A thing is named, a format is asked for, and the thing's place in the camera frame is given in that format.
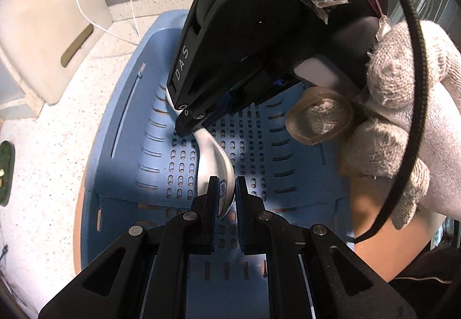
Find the right white knit glove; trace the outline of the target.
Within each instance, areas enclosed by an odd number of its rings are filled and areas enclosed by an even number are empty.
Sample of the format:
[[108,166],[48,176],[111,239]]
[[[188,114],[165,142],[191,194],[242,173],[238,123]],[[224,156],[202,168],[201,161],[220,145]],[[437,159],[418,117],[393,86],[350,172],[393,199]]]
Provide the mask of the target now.
[[[396,229],[423,206],[460,219],[460,52],[435,22],[422,21],[428,68],[428,105],[418,157],[392,211]],[[370,118],[345,143],[342,159],[379,181],[386,198],[402,163],[413,115],[413,48],[405,22],[378,41],[367,69]]]

